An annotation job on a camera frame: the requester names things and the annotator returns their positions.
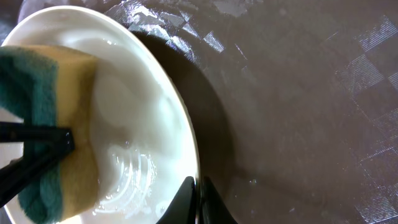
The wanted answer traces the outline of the white plate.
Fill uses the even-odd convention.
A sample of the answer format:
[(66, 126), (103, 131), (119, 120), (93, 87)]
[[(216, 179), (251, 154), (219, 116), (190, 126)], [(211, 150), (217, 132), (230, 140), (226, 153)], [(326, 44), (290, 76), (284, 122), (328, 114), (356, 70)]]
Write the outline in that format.
[(104, 14), (77, 6), (39, 10), (4, 45), (61, 45), (99, 58), (91, 142), (99, 197), (68, 223), (157, 223), (186, 178), (198, 178), (197, 144), (174, 84), (144, 44)]

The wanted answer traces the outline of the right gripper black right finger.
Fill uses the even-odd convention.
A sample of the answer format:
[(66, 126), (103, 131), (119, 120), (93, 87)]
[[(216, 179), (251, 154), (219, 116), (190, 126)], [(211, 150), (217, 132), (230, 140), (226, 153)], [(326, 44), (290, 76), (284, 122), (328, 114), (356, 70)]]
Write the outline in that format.
[(200, 187), (200, 223), (201, 224), (238, 224), (209, 177), (201, 180)]

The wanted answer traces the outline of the green yellow sponge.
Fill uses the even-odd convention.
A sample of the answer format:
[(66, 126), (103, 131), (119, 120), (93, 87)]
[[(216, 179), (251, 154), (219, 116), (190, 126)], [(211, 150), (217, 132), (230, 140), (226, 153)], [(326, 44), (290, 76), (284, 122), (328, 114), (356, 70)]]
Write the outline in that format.
[(34, 223), (56, 223), (91, 208), (99, 192), (90, 143), (97, 58), (61, 46), (1, 48), (1, 107), (22, 123), (1, 123), (2, 142), (22, 142), (1, 169), (1, 203), (17, 197)]

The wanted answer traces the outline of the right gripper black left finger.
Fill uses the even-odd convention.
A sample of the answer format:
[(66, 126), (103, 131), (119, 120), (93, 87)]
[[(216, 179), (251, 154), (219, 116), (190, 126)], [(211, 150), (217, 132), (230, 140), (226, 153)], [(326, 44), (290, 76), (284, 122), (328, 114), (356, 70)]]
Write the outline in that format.
[(195, 224), (196, 204), (195, 179), (188, 176), (157, 224)]

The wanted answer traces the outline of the large dark brown tray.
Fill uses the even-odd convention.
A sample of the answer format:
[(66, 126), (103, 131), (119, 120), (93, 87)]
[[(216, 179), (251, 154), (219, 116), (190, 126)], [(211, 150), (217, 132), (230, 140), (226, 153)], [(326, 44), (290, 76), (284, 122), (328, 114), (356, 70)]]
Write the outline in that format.
[(76, 4), (165, 68), (237, 222), (397, 222), (396, 1)]

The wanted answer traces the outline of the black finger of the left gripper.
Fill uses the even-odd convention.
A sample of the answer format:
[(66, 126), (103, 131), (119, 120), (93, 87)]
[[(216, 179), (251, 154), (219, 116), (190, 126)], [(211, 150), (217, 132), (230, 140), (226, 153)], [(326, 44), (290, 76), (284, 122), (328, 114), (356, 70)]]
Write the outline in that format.
[(49, 146), (34, 156), (22, 156), (1, 169), (1, 207), (25, 187), (52, 169), (75, 149), (74, 144)]
[(33, 126), (23, 123), (1, 122), (1, 143), (4, 142), (73, 142), (69, 128)]

